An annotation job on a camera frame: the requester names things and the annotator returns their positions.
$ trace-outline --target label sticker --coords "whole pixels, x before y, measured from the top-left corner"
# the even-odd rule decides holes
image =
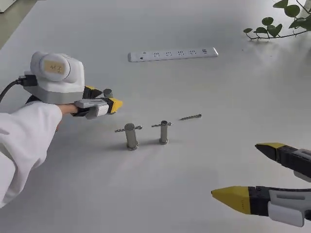
[[[44,71],[54,74],[64,74],[65,73],[65,64],[55,61],[44,61]]]

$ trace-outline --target metal pin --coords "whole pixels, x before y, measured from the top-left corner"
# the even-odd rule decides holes
[[[172,123],[163,120],[163,121],[161,121],[161,124],[151,126],[151,127],[161,127],[161,137],[160,137],[160,140],[159,140],[161,145],[165,145],[168,142],[168,139],[167,139],[167,127],[170,126],[170,125],[172,125]]]
[[[124,129],[121,130],[116,130],[115,132],[123,132],[125,131],[125,136],[126,136],[126,140],[127,140],[127,148],[129,150],[136,150],[139,147],[139,143],[136,140],[136,133],[135,130],[141,130],[142,126],[136,126],[132,123],[128,123],[125,125]]]
[[[181,118],[179,120],[188,120],[188,119],[201,118],[201,117],[202,117],[202,114],[198,114],[198,115],[194,115],[194,116],[184,117],[184,118]]]
[[[105,97],[105,98],[113,98],[112,90],[111,90],[111,89],[105,89],[105,90],[103,91],[103,94],[104,94],[104,97]]]
[[[134,128],[134,130],[141,130],[141,129],[142,129],[141,125],[138,125]],[[124,132],[124,131],[125,129],[115,130],[115,133]]]

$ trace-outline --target white power strip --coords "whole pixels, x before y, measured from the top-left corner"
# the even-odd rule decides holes
[[[186,50],[163,50],[150,52],[131,52],[128,54],[130,62],[160,61],[197,57],[217,57],[215,48],[200,48]]]

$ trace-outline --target black cable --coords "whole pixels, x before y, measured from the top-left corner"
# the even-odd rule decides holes
[[[0,102],[2,101],[3,97],[8,92],[8,90],[10,90],[11,87],[16,85],[16,84],[18,84],[18,80],[15,80],[14,82],[11,82],[9,85],[7,85],[7,87],[0,94]]]

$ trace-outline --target white sleeve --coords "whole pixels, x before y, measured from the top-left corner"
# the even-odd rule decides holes
[[[0,208],[23,190],[30,170],[44,162],[61,119],[59,107],[42,102],[0,114]]]

